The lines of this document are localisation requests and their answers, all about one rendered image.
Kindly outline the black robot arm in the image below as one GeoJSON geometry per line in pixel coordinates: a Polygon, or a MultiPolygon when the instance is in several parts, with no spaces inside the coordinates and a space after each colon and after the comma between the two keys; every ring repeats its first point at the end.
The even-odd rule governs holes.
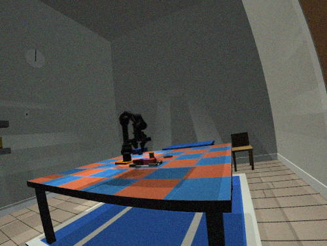
{"type": "Polygon", "coordinates": [[[129,139],[128,124],[130,119],[133,122],[132,124],[133,131],[145,130],[147,127],[147,124],[146,122],[144,122],[141,114],[134,114],[131,111],[124,111],[120,115],[119,121],[120,124],[122,125],[122,133],[123,133],[123,141],[124,141],[122,144],[122,151],[121,151],[121,155],[123,155],[123,162],[131,161],[132,146],[130,143],[127,143],[127,140],[129,139]]]}

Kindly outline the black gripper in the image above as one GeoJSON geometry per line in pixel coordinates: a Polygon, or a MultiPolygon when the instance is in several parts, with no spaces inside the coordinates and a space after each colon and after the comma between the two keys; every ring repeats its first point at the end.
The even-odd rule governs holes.
{"type": "Polygon", "coordinates": [[[139,144],[141,147],[141,151],[143,152],[145,143],[147,143],[147,141],[151,141],[151,138],[150,137],[143,138],[141,130],[134,131],[133,135],[134,135],[134,139],[128,139],[127,143],[131,143],[135,147],[135,149],[138,149],[138,146],[137,146],[138,143],[136,143],[136,142],[141,141],[141,143],[139,143],[139,144]]]}

